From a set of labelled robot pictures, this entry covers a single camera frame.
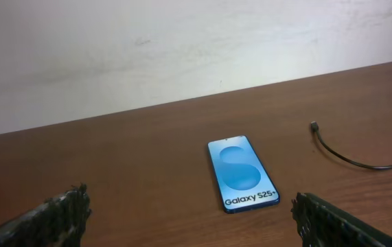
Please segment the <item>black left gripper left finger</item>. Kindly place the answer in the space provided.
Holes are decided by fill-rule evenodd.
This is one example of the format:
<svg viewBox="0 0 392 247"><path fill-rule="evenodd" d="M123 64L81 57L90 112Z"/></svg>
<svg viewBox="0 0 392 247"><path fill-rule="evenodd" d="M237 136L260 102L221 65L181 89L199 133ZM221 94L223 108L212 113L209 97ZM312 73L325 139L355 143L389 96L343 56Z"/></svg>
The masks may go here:
<svg viewBox="0 0 392 247"><path fill-rule="evenodd" d="M0 247L81 245L91 215L87 186L73 186L0 225Z"/></svg>

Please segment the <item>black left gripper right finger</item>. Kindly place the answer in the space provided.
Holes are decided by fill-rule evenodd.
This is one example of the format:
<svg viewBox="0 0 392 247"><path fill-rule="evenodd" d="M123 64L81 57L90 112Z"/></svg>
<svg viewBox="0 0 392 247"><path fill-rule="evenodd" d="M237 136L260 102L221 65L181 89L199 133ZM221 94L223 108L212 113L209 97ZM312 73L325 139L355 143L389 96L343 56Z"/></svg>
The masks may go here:
<svg viewBox="0 0 392 247"><path fill-rule="evenodd" d="M391 236L313 193L298 193L291 212L303 246L392 247Z"/></svg>

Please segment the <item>blue Galaxy smartphone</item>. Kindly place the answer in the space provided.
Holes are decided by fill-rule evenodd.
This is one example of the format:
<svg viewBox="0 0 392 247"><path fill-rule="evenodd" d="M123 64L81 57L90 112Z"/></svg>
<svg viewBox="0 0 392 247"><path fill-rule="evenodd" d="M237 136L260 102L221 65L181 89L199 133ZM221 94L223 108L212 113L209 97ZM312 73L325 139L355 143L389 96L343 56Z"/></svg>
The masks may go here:
<svg viewBox="0 0 392 247"><path fill-rule="evenodd" d="M246 136L211 141L207 149L225 213L280 203L281 196L273 180Z"/></svg>

